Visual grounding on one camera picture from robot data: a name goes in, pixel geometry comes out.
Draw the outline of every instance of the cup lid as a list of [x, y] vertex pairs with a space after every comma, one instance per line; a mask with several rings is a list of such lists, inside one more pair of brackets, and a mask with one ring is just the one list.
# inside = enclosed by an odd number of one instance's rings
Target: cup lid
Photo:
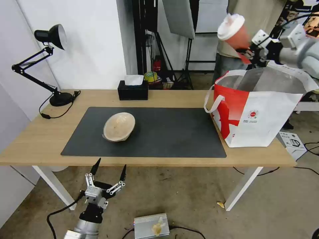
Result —
[[244, 22], [245, 18], [242, 15], [230, 15], [228, 13], [221, 25], [218, 27], [218, 38], [220, 40], [228, 40], [239, 31], [239, 29], [243, 26]]

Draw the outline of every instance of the lamp shade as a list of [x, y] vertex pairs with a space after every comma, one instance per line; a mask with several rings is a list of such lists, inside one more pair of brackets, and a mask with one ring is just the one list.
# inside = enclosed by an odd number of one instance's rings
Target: lamp shade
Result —
[[66, 34], [61, 24], [54, 25], [49, 31], [36, 30], [34, 37], [42, 43], [51, 42], [62, 50], [66, 49]]

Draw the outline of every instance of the wooden table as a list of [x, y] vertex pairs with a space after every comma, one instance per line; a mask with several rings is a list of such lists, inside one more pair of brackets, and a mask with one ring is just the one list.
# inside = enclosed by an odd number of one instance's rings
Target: wooden table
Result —
[[[88, 107], [202, 108], [207, 91], [149, 91], [148, 101], [120, 101], [117, 90], [82, 90], [70, 111], [58, 119], [37, 116], [0, 155], [0, 165], [32, 165], [67, 205], [73, 198], [46, 166], [92, 166], [97, 157], [62, 156], [60, 153]], [[47, 106], [43, 113], [61, 115], [68, 106]], [[294, 166], [294, 159], [275, 139], [268, 147], [229, 148], [221, 139], [226, 158], [103, 157], [100, 166], [251, 167], [226, 201], [230, 210], [263, 167]]]

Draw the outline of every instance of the lamp base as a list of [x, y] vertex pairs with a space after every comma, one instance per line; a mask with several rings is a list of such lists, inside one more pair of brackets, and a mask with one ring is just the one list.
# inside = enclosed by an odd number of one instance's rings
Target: lamp base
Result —
[[64, 106], [73, 101], [73, 95], [67, 92], [57, 92], [50, 98], [52, 106]]

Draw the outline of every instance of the beige shirt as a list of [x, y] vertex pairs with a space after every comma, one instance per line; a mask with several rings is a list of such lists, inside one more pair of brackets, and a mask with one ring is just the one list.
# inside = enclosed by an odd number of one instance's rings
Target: beige shirt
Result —
[[[228, 13], [245, 17], [245, 27], [250, 39], [262, 29], [270, 33], [277, 22], [286, 0], [228, 0]], [[223, 56], [238, 57], [238, 53], [226, 42], [219, 41], [217, 52]]]

